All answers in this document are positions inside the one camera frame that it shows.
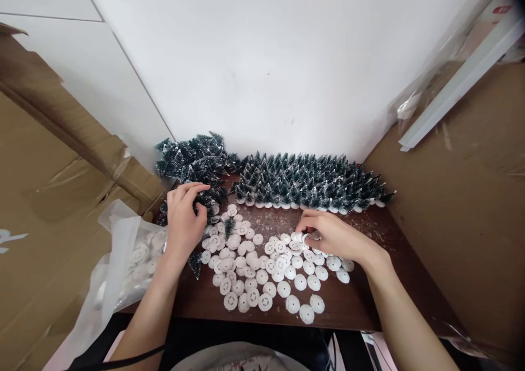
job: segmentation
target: white wall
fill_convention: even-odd
[[[178,139],[358,161],[479,1],[94,0]]]

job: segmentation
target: hand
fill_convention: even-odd
[[[165,255],[182,266],[199,243],[208,220],[206,207],[197,203],[197,216],[193,211],[193,202],[197,193],[208,190],[209,185],[191,182],[180,185],[168,192],[168,240]]]
[[[331,213],[304,210],[295,231],[306,229],[310,232],[317,229],[322,236],[319,241],[307,238],[306,245],[324,253],[355,260],[365,270],[380,259],[389,258],[387,251],[373,240]]]

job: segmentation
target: plastic wrap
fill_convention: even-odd
[[[460,65],[483,41],[504,16],[502,4],[509,0],[484,0],[474,6],[468,14],[461,13],[438,43],[423,71],[392,102],[396,111],[399,134],[404,133],[417,107],[425,109],[438,95],[446,83],[434,83],[439,78],[452,78]]]
[[[166,243],[166,228],[144,221],[120,200],[98,221],[112,235],[112,251],[91,273],[88,295],[67,339],[71,360],[91,346],[112,314],[142,299]]]

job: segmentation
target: left hand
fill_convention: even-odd
[[[191,182],[168,192],[168,240],[164,254],[166,259],[184,266],[199,243],[208,217],[206,207],[200,203],[196,204],[199,212],[195,216],[193,202],[197,193],[208,189],[209,185]]]

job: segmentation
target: white label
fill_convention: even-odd
[[[7,241],[14,241],[24,238],[27,234],[19,234],[16,236],[11,236],[11,232],[9,230],[0,229],[0,244]],[[1,248],[0,247],[0,253],[6,253],[9,250],[9,248]]]

